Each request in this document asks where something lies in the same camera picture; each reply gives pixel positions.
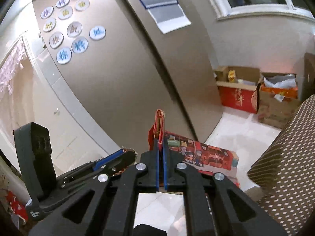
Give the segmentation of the round blue fridge magnet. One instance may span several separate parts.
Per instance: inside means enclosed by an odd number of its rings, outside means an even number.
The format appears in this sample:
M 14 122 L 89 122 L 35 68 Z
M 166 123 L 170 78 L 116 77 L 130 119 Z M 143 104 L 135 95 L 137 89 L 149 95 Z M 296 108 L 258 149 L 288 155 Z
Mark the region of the round blue fridge magnet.
M 60 49 L 56 55 L 56 61 L 61 64 L 65 65 L 71 61 L 72 51 L 69 47 L 64 47 Z
M 72 45 L 71 45 L 72 51 L 76 54 L 81 54 L 85 52 L 88 49 L 88 47 L 89 47 L 89 42 L 83 36 L 79 36 L 75 38 L 75 40 L 72 42 Z
M 106 36 L 106 29 L 103 26 L 94 26 L 90 29 L 89 36 L 94 41 L 101 40 Z

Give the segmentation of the blue white wall calendar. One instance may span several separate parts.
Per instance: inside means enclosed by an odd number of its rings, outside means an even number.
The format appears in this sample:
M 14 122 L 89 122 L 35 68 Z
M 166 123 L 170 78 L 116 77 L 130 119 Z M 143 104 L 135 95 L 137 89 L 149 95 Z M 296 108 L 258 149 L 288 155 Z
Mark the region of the blue white wall calendar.
M 139 0 L 163 34 L 191 25 L 178 0 Z

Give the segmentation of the red snack bag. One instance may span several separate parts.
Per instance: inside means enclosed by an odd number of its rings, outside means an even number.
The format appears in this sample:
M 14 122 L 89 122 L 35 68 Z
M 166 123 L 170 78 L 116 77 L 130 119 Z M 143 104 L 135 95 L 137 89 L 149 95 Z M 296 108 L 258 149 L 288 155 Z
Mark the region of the red snack bag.
M 28 215 L 25 206 L 11 191 L 7 191 L 5 198 L 9 204 L 12 213 L 17 215 L 22 220 L 22 224 L 25 225 L 28 222 Z

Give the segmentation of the beige refrigerator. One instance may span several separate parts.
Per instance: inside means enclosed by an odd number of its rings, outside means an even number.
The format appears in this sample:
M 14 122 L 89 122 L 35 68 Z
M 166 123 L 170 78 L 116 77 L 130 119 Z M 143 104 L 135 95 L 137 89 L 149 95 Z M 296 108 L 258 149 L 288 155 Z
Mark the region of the beige refrigerator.
M 47 50 L 59 71 L 52 88 L 74 119 L 108 154 L 122 147 L 147 150 L 157 109 L 166 130 L 205 142 L 222 116 L 210 63 L 210 39 L 200 5 L 178 0 L 191 25 L 163 34 L 139 0 L 35 0 L 34 12 Z M 88 49 L 76 54 L 68 37 L 72 22 Z M 103 26 L 106 36 L 90 38 Z M 58 51 L 69 47 L 61 65 Z

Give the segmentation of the orange brown cardboard box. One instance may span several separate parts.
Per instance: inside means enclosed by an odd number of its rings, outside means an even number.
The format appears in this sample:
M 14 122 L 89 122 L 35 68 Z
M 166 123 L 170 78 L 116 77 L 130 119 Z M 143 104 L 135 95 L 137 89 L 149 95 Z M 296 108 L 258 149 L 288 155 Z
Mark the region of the orange brown cardboard box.
M 264 79 L 274 76 L 285 76 L 282 73 L 261 73 L 259 80 L 258 121 L 282 129 L 298 109 L 301 101 L 298 98 L 298 87 L 290 89 L 268 87 Z

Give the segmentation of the round beige fridge magnet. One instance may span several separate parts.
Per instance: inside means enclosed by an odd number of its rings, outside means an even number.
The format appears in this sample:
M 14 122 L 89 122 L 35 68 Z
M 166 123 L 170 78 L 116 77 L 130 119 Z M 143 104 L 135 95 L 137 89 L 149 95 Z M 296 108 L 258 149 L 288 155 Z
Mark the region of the round beige fridge magnet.
M 81 34 L 83 30 L 82 24 L 79 22 L 72 22 L 67 27 L 67 35 L 68 37 L 75 38 Z

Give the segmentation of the red cardboard gift box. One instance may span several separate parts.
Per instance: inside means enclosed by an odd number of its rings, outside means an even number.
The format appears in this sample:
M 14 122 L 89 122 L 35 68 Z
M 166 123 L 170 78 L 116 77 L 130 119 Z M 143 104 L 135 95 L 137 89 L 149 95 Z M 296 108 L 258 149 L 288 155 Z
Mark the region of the red cardboard gift box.
M 258 112 L 258 68 L 219 66 L 214 72 L 223 106 L 253 114 Z

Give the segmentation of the brown polka dot tablecloth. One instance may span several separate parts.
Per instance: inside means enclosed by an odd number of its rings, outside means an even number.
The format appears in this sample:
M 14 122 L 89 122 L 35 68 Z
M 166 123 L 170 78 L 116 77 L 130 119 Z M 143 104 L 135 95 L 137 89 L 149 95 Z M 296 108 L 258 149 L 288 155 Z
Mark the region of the brown polka dot tablecloth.
M 298 235 L 314 213 L 314 96 L 308 97 L 248 177 L 263 191 L 259 205 L 288 235 Z

